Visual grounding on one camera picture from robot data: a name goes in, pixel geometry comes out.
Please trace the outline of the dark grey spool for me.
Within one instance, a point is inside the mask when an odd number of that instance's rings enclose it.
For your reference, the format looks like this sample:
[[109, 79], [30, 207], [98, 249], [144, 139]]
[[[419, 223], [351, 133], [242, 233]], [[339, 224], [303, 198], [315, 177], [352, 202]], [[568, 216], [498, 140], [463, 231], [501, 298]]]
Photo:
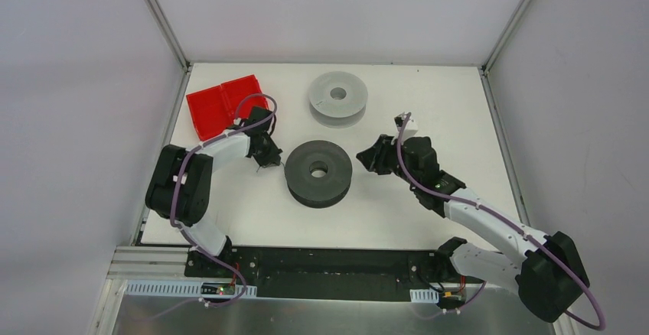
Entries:
[[347, 152], [331, 141], [307, 141], [285, 162], [289, 193], [300, 204], [315, 209], [339, 203], [350, 190], [352, 163]]

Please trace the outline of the white perforated spool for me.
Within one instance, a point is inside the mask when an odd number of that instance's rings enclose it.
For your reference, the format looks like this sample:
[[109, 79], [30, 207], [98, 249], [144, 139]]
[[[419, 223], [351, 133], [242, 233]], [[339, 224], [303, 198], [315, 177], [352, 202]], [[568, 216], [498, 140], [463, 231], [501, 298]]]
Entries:
[[307, 91], [314, 119], [329, 128], [349, 128], [364, 116], [368, 89], [358, 76], [332, 71], [314, 79]]

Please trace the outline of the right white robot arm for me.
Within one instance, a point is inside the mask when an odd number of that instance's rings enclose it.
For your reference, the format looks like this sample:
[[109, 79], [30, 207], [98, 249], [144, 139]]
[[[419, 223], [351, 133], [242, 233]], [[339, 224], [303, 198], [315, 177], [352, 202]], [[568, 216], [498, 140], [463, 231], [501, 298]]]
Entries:
[[437, 249], [435, 273], [444, 281], [480, 278], [516, 294], [539, 319], [552, 323], [590, 286], [574, 241], [560, 231], [549, 235], [501, 214], [494, 215], [478, 195], [442, 170], [428, 137], [402, 144], [380, 135], [356, 155], [378, 175], [394, 174], [409, 183], [419, 203], [458, 223], [494, 247], [488, 251], [454, 237]]

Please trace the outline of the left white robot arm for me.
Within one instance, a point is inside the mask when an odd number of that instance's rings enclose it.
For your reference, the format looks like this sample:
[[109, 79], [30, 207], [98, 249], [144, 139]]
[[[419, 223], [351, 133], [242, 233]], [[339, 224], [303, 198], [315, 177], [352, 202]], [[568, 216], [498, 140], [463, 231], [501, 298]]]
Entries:
[[273, 111], [254, 106], [246, 118], [237, 119], [217, 137], [192, 149], [169, 144], [158, 156], [145, 206], [205, 255], [204, 267], [215, 277], [232, 271], [233, 256], [230, 237], [205, 217], [211, 178], [242, 158], [253, 159], [260, 168], [279, 166], [282, 150], [272, 140], [275, 123]]

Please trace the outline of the red plastic bin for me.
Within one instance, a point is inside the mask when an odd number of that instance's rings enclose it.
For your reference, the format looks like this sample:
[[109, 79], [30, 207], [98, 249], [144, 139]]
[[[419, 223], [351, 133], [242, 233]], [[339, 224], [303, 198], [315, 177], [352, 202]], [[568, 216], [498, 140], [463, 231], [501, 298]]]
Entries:
[[235, 112], [249, 95], [261, 93], [254, 75], [186, 95], [194, 130], [201, 141], [218, 136], [233, 124]]

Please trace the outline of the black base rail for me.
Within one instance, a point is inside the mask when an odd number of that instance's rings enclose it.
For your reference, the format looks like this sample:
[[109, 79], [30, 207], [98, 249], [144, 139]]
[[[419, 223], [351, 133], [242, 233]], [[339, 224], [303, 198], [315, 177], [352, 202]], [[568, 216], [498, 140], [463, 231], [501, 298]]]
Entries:
[[262, 298], [406, 302], [459, 275], [427, 250], [234, 246], [223, 260]]

